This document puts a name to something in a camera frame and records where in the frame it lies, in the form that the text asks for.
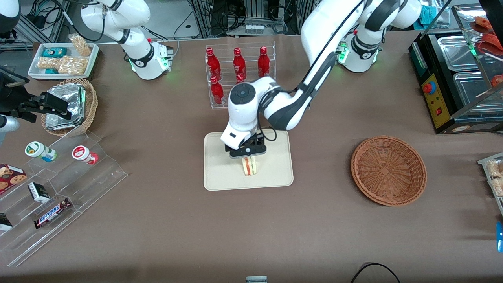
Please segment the white tray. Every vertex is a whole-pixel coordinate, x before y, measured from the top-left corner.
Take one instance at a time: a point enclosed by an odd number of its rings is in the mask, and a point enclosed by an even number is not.
[[[89,47],[91,48],[91,55],[89,56],[89,63],[88,67],[86,68],[86,71],[84,72],[84,75],[82,76],[75,76],[75,75],[68,75],[68,74],[46,74],[44,69],[39,69],[37,68],[37,63],[38,59],[42,56],[42,52],[46,48],[53,48],[53,47],[66,47],[67,48],[67,53],[66,55],[68,56],[80,56],[80,54],[77,52],[77,49],[73,46],[72,43],[42,43],[38,47],[37,53],[35,54],[35,57],[33,58],[33,61],[31,63],[30,69],[28,70],[28,75],[36,80],[66,80],[66,79],[85,79],[88,78],[89,75],[91,74],[91,71],[93,70],[94,63],[96,61],[96,57],[98,57],[98,52],[100,51],[100,48],[98,47],[97,44],[89,44]]]
[[[274,137],[271,129],[264,129]],[[204,187],[209,191],[285,187],[293,183],[292,157],[288,132],[278,131],[275,141],[266,141],[267,152],[255,156],[257,173],[244,175],[240,159],[231,159],[220,140],[222,132],[204,138]]]

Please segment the red button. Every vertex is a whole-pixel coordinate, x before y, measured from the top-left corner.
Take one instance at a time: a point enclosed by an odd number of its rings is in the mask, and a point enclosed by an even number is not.
[[[430,93],[432,90],[433,90],[433,86],[432,86],[432,84],[429,84],[429,83],[428,83],[428,84],[425,84],[425,86],[423,87],[423,91],[424,91],[425,93]]]

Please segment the bottle cap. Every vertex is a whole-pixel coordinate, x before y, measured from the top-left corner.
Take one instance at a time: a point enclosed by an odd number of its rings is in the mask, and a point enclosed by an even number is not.
[[[25,153],[29,157],[38,157],[44,152],[45,146],[38,141],[32,141],[25,148]]]
[[[80,161],[87,159],[89,154],[90,154],[90,151],[85,146],[78,146],[78,147],[74,148],[73,151],[71,152],[71,155],[73,156],[73,158],[80,160]]]

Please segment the emergency stop button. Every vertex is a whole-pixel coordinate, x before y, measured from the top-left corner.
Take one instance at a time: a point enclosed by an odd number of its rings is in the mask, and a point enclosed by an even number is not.
[[[433,94],[437,90],[437,85],[435,82],[429,82],[423,87],[423,91],[427,94]]]

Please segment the wicker basket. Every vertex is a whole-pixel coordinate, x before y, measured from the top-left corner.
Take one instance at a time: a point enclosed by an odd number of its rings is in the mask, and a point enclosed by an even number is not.
[[[391,136],[363,141],[351,158],[351,174],[371,200],[387,205],[409,204],[426,187],[425,164],[411,146]]]
[[[96,114],[96,109],[98,107],[98,98],[96,96],[96,91],[94,91],[93,85],[91,85],[91,83],[86,79],[68,79],[68,80],[64,80],[64,81],[60,82],[58,84],[58,86],[65,85],[65,84],[71,84],[71,83],[81,84],[84,87],[84,89],[86,90],[86,116],[85,116],[86,119],[84,120],[84,122],[80,126],[75,128],[74,131],[72,132],[74,134],[81,134],[81,133],[84,133],[91,126],[91,124],[94,120],[94,116]],[[71,128],[71,129],[51,131],[45,127],[46,117],[47,117],[46,114],[42,114],[42,119],[40,119],[40,121],[42,122],[42,127],[44,127],[46,132],[48,132],[50,134],[57,135],[57,136],[64,136],[65,134],[67,134],[68,132],[73,130]]]

